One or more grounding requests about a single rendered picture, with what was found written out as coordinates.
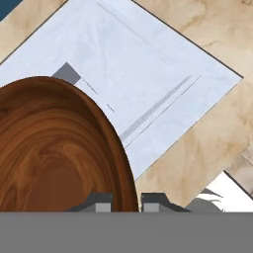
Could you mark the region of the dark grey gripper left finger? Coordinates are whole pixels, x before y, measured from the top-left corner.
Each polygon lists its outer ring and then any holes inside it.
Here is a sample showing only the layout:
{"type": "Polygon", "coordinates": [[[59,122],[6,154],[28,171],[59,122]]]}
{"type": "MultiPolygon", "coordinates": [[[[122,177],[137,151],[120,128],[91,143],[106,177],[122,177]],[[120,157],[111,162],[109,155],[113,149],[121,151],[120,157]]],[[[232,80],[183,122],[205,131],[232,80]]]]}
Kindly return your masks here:
{"type": "Polygon", "coordinates": [[[84,203],[74,206],[68,209],[68,211],[112,212],[113,194],[91,193],[84,203]]]}

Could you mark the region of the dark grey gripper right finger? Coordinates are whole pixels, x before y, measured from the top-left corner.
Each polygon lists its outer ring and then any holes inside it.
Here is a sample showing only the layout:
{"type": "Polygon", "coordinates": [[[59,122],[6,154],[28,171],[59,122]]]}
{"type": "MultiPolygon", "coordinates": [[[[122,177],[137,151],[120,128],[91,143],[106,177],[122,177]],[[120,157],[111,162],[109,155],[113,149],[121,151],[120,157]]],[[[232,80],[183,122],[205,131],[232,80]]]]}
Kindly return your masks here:
{"type": "Polygon", "coordinates": [[[169,201],[164,193],[142,193],[141,194],[142,212],[189,212],[169,201]]]}

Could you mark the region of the brown wooden bowl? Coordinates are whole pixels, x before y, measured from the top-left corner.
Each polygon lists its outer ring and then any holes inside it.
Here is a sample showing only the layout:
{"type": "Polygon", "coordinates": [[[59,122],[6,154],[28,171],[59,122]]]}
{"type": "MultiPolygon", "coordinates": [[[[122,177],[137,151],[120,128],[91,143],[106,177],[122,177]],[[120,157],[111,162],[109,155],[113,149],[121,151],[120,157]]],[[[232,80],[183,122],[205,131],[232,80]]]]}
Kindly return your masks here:
{"type": "Polygon", "coordinates": [[[137,211],[123,145],[102,110],[73,85],[31,77],[0,88],[0,211],[66,211],[91,193],[137,211]]]}

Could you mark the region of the white marble sink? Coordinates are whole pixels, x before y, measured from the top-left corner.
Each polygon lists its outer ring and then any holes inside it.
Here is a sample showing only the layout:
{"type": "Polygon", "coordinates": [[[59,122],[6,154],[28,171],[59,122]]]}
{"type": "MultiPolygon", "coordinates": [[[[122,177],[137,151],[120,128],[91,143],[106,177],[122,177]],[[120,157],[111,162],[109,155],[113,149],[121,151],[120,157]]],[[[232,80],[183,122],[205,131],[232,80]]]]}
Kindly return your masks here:
{"type": "Polygon", "coordinates": [[[139,177],[241,79],[131,0],[68,0],[0,65],[0,87],[72,74],[139,177]]]}

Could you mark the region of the white object with grey leaves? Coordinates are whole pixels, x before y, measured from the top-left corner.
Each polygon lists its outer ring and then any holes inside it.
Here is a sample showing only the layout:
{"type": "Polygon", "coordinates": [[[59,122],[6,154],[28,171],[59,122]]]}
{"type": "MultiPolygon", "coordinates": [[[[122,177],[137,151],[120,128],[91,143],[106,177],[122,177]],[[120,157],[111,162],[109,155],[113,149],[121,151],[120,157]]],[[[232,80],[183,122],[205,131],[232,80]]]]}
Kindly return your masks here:
{"type": "Polygon", "coordinates": [[[186,209],[193,212],[253,212],[253,197],[227,172],[221,172],[186,209]]]}

